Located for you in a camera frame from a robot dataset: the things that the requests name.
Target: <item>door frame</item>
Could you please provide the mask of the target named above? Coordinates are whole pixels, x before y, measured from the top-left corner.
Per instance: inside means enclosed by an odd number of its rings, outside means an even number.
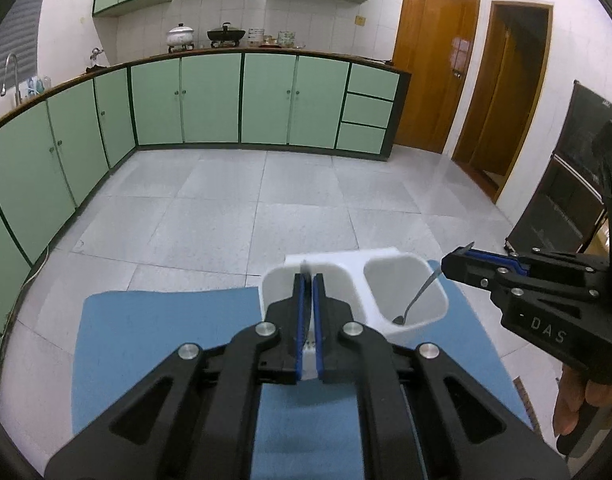
[[[488,28],[486,29],[486,42],[484,44],[484,52],[482,53],[482,56],[481,56],[482,61],[486,59],[486,56],[490,53],[490,49],[492,48],[492,45],[491,45],[492,35],[490,31],[493,25],[493,20],[496,17],[496,10],[500,6],[540,7],[542,9],[546,9],[548,11],[548,24],[547,24],[547,31],[546,31],[546,47],[544,49],[544,58],[542,59],[542,68],[540,70],[540,78],[537,82],[537,88],[535,91],[534,99],[532,100],[532,105],[531,105],[530,113],[528,115],[528,120],[526,121],[526,126],[524,127],[522,135],[519,139],[519,143],[517,144],[515,155],[513,155],[513,158],[510,162],[510,165],[508,166],[508,170],[506,171],[506,174],[504,175],[502,183],[497,189],[495,195],[492,197],[493,203],[497,203],[497,200],[499,199],[500,195],[502,194],[502,191],[504,190],[504,187],[506,186],[506,183],[508,182],[510,174],[513,172],[513,168],[515,167],[519,154],[522,151],[522,148],[524,146],[524,142],[526,141],[526,137],[528,136],[528,131],[531,129],[532,120],[534,119],[535,111],[537,110],[537,105],[539,104],[539,101],[542,97],[542,89],[544,88],[544,79],[546,77],[546,69],[548,68],[548,57],[550,56],[550,44],[551,44],[551,39],[552,39],[552,18],[553,18],[553,4],[544,4],[544,3],[539,3],[539,2],[525,2],[522,0],[493,0],[490,4],[490,15],[488,17]],[[475,88],[477,88],[477,83],[479,82],[479,79],[480,79],[480,74],[478,72],[478,80],[475,82]],[[470,104],[468,106],[468,113],[466,114],[466,118],[464,119],[464,124],[462,124],[462,131],[460,132],[460,138],[457,141],[457,145],[455,146],[455,149],[453,150],[452,155],[451,155],[452,160],[455,160],[456,154],[458,153],[462,140],[464,140],[464,133],[465,133],[464,130],[465,130],[466,124],[468,124],[468,118],[470,118],[470,115],[473,112],[472,97],[473,96],[471,96],[470,98]]]
[[[404,17],[403,8],[404,8],[404,4],[405,3],[406,3],[406,0],[402,0],[402,12],[400,14],[400,19],[398,21],[398,30],[397,30],[397,34],[395,36],[395,47],[393,49],[393,54],[392,54],[392,60],[393,61],[395,59],[395,52],[397,51],[397,43],[398,43],[398,39],[400,37],[400,32],[402,31],[401,22],[402,22],[403,17]],[[468,77],[468,70],[470,70],[470,62],[472,60],[472,54],[473,54],[473,50],[474,50],[473,46],[475,45],[475,42],[477,40],[477,31],[478,31],[478,28],[480,28],[481,4],[482,4],[482,0],[477,0],[477,9],[475,11],[475,22],[474,22],[474,27],[473,27],[473,32],[472,32],[472,39],[470,40],[470,47],[469,47],[468,53],[466,55],[466,63],[465,63],[465,66],[464,66],[464,73],[463,73],[462,78],[461,78],[460,90],[457,93],[457,95],[455,96],[454,114],[452,115],[450,126],[448,127],[448,130],[446,131],[446,136],[444,137],[444,143],[442,144],[442,149],[441,149],[441,151],[439,151],[437,153],[442,153],[444,151],[444,149],[446,148],[446,143],[448,142],[448,139],[449,139],[450,134],[451,134],[452,125],[455,122],[455,117],[457,117],[457,111],[459,109],[460,102],[462,101],[462,97],[464,96],[464,87],[466,86],[466,79]],[[395,63],[393,63],[393,66],[398,68],[399,70],[406,70],[406,68],[397,67],[395,65]]]

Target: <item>tiled floor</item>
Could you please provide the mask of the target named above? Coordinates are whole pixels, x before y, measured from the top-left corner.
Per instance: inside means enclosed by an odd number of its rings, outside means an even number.
[[[290,253],[395,246],[440,259],[472,240],[502,251],[512,226],[435,153],[396,146],[388,163],[235,150],[138,152],[59,241],[24,301],[4,361],[0,418],[43,470],[71,436],[70,381],[82,305],[106,290],[256,286]],[[464,293],[542,431],[557,363],[503,329],[487,294]]]

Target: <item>blue mat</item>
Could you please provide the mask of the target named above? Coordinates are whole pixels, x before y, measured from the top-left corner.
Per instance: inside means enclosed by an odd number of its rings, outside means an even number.
[[[410,341],[433,341],[526,424],[526,410],[496,350],[452,282],[440,277],[448,314]],[[84,304],[73,363],[72,424],[78,433],[183,342],[211,348],[260,320],[256,288],[209,292],[106,292]],[[352,386],[263,387],[252,478],[363,477]]]

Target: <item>drawer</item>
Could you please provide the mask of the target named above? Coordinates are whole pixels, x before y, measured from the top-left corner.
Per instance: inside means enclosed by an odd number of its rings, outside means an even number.
[[[386,128],[392,103],[363,95],[346,94],[343,121]]]
[[[393,101],[400,75],[381,68],[354,64],[350,71],[348,91]]]
[[[337,137],[337,149],[351,152],[379,153],[382,150],[385,133],[386,130],[382,128],[341,123],[339,125],[339,137]]]

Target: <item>brown countertop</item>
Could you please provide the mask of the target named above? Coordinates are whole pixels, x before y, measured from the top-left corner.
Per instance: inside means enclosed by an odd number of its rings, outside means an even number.
[[[375,61],[375,60],[359,57],[359,56],[350,56],[349,54],[332,54],[329,52],[319,52],[317,50],[304,50],[301,48],[264,48],[264,47],[241,47],[240,48],[240,47],[236,47],[236,48],[205,48],[201,50],[199,49],[198,50],[187,50],[185,52],[173,52],[171,54],[159,54],[158,56],[151,56],[151,57],[146,57],[143,59],[137,59],[134,61],[128,61],[125,63],[119,63],[116,65],[110,66],[108,68],[95,70],[94,72],[90,72],[90,73],[84,73],[82,75],[74,77],[73,79],[69,79],[68,81],[59,83],[58,85],[55,85],[52,88],[49,88],[42,94],[28,98],[27,100],[23,101],[22,104],[20,104],[19,106],[13,108],[8,113],[2,115],[0,117],[0,128],[4,124],[9,122],[11,119],[13,119],[14,117],[17,117],[19,114],[28,110],[29,108],[32,108],[36,104],[39,104],[45,101],[50,96],[55,95],[67,88],[70,88],[71,86],[75,86],[79,83],[83,83],[84,81],[88,81],[89,79],[93,79],[96,76],[99,76],[99,75],[102,75],[108,72],[114,72],[115,70],[121,70],[128,66],[140,65],[144,63],[150,63],[153,61],[160,61],[163,59],[175,59],[177,57],[187,57],[187,56],[205,56],[205,55],[210,55],[210,54],[223,54],[225,52],[245,53],[245,54],[250,54],[253,52],[263,52],[267,54],[299,54],[300,56],[313,56],[313,57],[323,57],[326,59],[337,59],[337,60],[342,60],[342,61],[350,61],[350,62],[357,63],[357,64],[373,66],[375,68],[387,70],[388,72],[407,73],[405,70],[398,70],[395,67],[392,67],[390,65],[387,65],[387,64]]]

